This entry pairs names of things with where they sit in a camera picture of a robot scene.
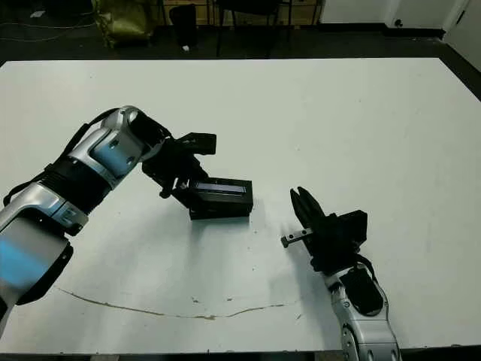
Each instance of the yellow bag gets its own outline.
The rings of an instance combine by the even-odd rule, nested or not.
[[[156,26],[152,6],[156,0],[92,0],[95,21],[105,43],[148,40]]]

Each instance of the white wall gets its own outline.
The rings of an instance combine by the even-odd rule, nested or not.
[[[394,27],[401,19],[404,28],[448,30],[467,0],[388,0],[384,22]]]
[[[323,23],[383,23],[391,0],[325,0]]]
[[[324,0],[323,23],[385,23],[394,27],[444,29],[458,19],[468,0]]]
[[[481,71],[481,1],[471,0],[462,20],[454,25],[445,41]]]

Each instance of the white tabletop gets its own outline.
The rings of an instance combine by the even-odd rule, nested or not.
[[[217,134],[211,176],[253,181],[249,220],[189,220],[137,168],[91,213],[0,352],[339,349],[289,188],[369,214],[399,344],[481,343],[481,103],[438,59],[9,62],[0,190],[53,161],[81,123],[136,105],[174,135]]]

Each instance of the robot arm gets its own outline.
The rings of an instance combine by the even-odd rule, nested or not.
[[[374,268],[358,254],[366,240],[368,215],[354,211],[325,216],[305,189],[291,190],[292,205],[304,227],[281,238],[284,247],[303,240],[331,293],[341,327],[343,354],[348,361],[399,361],[401,355],[388,320],[388,299]]]
[[[186,185],[207,178],[193,154],[214,154],[215,143],[215,135],[197,133],[176,140],[131,106],[110,109],[83,124],[53,164],[4,198],[0,336],[13,306],[41,298],[62,273],[73,254],[65,234],[76,235],[89,213],[139,162],[163,187],[163,198],[173,194],[189,207],[192,197]]]

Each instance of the black box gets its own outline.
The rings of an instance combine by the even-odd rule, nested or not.
[[[189,182],[199,206],[189,209],[191,220],[248,217],[253,209],[253,182],[250,180],[208,178]]]

